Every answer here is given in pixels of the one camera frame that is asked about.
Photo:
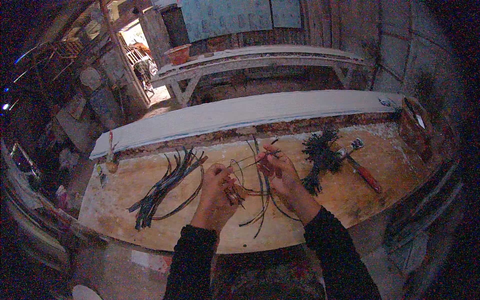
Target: person's left hand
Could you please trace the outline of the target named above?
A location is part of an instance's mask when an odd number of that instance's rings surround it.
[[[222,164],[213,164],[204,175],[202,194],[190,225],[215,230],[220,234],[223,226],[233,216],[238,205],[230,205],[225,193],[231,189],[235,178],[230,178],[231,169]]]

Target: doorway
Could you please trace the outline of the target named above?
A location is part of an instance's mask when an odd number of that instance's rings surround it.
[[[142,83],[145,93],[147,94],[151,107],[157,103],[171,98],[166,86],[161,86],[156,89],[151,87],[149,81],[158,72],[158,67],[155,64],[150,48],[146,41],[142,27],[139,20],[136,19],[132,23],[119,31],[120,41],[127,55],[132,68],[137,75],[137,78]]]

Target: terracotta pot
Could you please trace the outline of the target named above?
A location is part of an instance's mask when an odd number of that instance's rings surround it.
[[[172,65],[181,65],[186,63],[190,57],[190,46],[191,44],[178,46],[166,51],[164,54],[171,61]]]

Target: hand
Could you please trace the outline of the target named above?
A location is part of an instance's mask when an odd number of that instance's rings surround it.
[[[255,157],[259,162],[258,169],[270,180],[275,194],[288,202],[292,201],[299,191],[304,190],[295,166],[283,152],[269,154],[279,151],[277,147],[264,145],[264,148],[267,152],[261,152]]]
[[[272,145],[264,145],[267,152],[255,157],[258,169],[270,180],[273,192],[278,195],[289,210],[293,211],[303,225],[307,225],[318,213],[321,205],[303,187],[292,161]]]
[[[190,225],[215,230],[220,234],[223,226],[233,216],[238,205],[230,205],[225,190],[232,189],[235,178],[232,170],[222,164],[213,164],[204,174],[202,194]]]

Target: forearm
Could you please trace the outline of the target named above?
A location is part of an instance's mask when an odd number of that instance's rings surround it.
[[[305,226],[315,218],[322,206],[318,204],[303,186],[299,186],[296,190],[297,193],[295,197],[287,200],[293,212]]]
[[[190,225],[182,229],[163,299],[210,298],[211,261],[216,240],[216,233],[211,230]]]
[[[348,231],[325,208],[305,226],[305,240],[320,260],[329,298],[381,298]]]

